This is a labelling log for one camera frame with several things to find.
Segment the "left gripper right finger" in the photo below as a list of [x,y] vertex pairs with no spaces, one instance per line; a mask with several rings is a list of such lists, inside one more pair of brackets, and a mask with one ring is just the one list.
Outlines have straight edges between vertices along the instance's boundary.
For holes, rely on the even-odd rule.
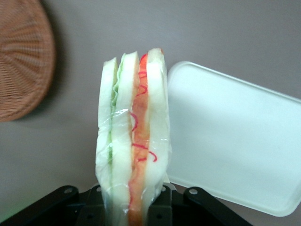
[[173,223],[172,190],[163,185],[160,195],[148,209],[147,226],[171,226]]

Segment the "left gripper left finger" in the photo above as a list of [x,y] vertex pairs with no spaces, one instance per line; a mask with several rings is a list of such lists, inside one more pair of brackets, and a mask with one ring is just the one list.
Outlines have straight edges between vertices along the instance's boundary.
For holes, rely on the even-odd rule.
[[78,226],[104,226],[105,207],[100,185],[89,190],[87,201],[81,208],[78,218]]

